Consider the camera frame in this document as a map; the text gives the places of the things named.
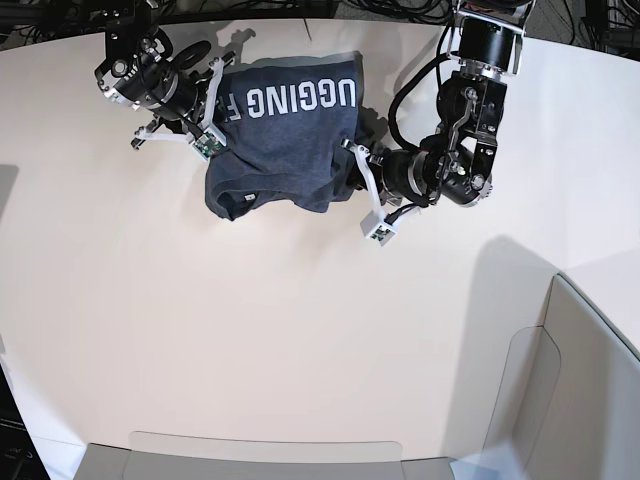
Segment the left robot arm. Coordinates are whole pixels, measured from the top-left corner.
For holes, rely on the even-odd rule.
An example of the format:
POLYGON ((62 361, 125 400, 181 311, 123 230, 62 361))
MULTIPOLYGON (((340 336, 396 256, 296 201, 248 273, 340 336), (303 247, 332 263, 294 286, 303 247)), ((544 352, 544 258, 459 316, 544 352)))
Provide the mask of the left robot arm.
POLYGON ((357 159, 353 184, 406 212, 436 205, 441 198, 470 207, 492 190, 497 134, 507 85, 521 63, 531 1, 455 1, 436 54, 395 95, 388 128, 397 147, 368 151, 345 143, 357 159), (402 102, 429 75, 436 77, 434 134, 414 144, 398 124, 402 102))

